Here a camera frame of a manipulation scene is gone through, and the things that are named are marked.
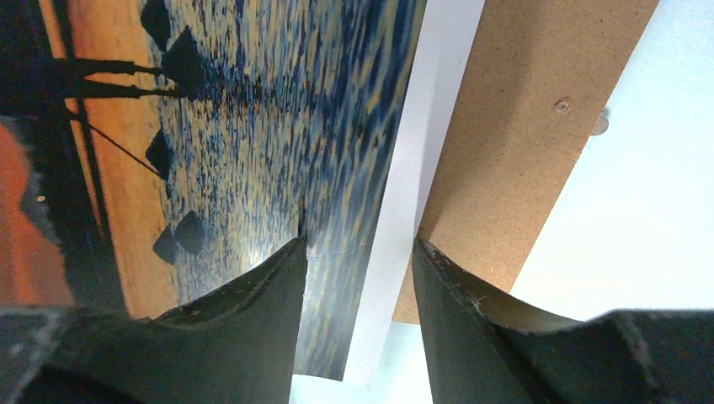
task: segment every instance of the white strip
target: white strip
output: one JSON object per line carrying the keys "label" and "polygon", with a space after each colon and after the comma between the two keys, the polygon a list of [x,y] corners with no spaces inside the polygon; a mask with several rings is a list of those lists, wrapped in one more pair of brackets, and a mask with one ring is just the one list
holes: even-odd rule
{"label": "white strip", "polygon": [[370,388],[484,0],[429,0],[386,181],[344,382]]}

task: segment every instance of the canvas print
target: canvas print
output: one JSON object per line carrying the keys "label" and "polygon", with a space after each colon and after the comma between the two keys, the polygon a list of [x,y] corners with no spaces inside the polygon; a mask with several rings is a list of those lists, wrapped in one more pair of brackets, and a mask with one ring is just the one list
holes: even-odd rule
{"label": "canvas print", "polygon": [[3,4],[2,141],[27,166],[3,207],[56,249],[46,300],[157,316],[302,238],[295,372],[341,379],[424,6]]}

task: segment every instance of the painting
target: painting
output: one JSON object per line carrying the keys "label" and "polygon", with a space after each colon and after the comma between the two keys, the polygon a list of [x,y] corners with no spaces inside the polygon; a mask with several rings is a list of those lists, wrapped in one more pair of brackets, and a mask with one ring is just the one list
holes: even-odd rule
{"label": "painting", "polygon": [[[30,109],[67,146],[35,168],[83,180],[42,190],[86,222],[49,214],[75,229],[58,235],[74,299],[111,306],[118,290],[132,316],[156,316],[299,237],[295,372],[340,380],[425,0],[20,3],[44,36],[42,77],[61,73],[41,83],[55,108]],[[42,98],[27,87],[23,103]],[[88,243],[101,259],[74,276]]]}

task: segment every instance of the white surface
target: white surface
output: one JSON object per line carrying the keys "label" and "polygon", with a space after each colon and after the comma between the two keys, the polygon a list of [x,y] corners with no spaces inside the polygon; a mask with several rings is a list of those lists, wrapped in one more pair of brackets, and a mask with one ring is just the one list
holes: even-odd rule
{"label": "white surface", "polygon": [[661,1],[608,108],[511,293],[581,320],[714,307],[713,1]]}
{"label": "white surface", "polygon": [[483,4],[427,2],[345,382],[369,388],[375,375]]}
{"label": "white surface", "polygon": [[421,328],[393,322],[375,383],[366,388],[319,377],[293,375],[290,404],[431,404]]}

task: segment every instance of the screw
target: screw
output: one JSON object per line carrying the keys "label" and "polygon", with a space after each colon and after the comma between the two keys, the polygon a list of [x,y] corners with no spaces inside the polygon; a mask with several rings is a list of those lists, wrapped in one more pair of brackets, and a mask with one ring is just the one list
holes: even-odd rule
{"label": "screw", "polygon": [[561,99],[556,103],[556,111],[557,112],[567,112],[567,109],[570,108],[570,104],[568,103],[567,100]]}

